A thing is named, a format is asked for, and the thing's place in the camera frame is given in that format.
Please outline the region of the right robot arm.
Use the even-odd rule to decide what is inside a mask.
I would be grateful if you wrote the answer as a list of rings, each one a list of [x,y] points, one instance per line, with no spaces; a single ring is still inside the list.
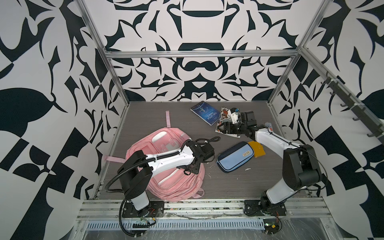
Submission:
[[[310,145],[296,145],[275,134],[265,125],[258,125],[254,112],[231,113],[230,130],[245,135],[251,140],[269,148],[283,159],[282,179],[266,190],[260,200],[264,211],[284,203],[298,191],[322,180],[320,163]]]

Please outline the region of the illustrated comic book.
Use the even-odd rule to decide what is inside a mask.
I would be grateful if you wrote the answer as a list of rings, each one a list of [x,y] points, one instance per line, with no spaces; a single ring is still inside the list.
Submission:
[[[234,138],[240,138],[240,135],[232,133],[231,127],[233,124],[232,124],[231,119],[228,117],[228,110],[234,111],[235,109],[237,109],[237,108],[231,108],[231,109],[228,109],[225,107],[221,108],[220,118],[219,118],[219,121],[217,123],[216,130],[215,130],[216,133],[220,133],[220,134],[234,137]]]

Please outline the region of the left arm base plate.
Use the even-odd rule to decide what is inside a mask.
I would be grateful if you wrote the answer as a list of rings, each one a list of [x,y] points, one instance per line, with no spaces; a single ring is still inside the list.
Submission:
[[[125,203],[122,211],[123,218],[154,218],[164,213],[164,201],[150,201],[149,205],[142,210],[136,210],[132,203]]]

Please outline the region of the pink student backpack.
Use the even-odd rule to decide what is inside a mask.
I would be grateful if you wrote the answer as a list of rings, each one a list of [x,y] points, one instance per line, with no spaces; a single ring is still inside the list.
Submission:
[[[166,111],[167,127],[159,129],[134,143],[126,153],[125,158],[107,157],[106,160],[116,163],[125,163],[134,152],[142,150],[145,155],[162,154],[178,150],[184,141],[190,137],[178,128],[172,128],[170,112]],[[189,198],[198,199],[204,195],[201,188],[205,176],[205,167],[200,165],[199,173],[193,174],[185,171],[183,163],[173,165],[172,168],[160,168],[153,174],[147,190],[161,200],[178,202]]]

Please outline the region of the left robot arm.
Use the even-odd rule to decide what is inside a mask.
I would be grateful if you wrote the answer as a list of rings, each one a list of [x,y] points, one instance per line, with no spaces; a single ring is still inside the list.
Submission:
[[[126,202],[143,213],[150,208],[147,195],[151,180],[153,193],[165,201],[191,198],[200,191],[204,164],[215,156],[209,140],[186,140],[178,149],[160,153],[134,152],[106,186],[108,193],[122,193]]]

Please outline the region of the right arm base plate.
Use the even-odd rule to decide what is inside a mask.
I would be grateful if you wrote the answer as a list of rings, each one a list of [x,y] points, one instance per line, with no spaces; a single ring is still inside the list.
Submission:
[[[244,214],[250,217],[253,216],[286,216],[287,208],[285,201],[272,204],[267,198],[260,200],[245,200]]]

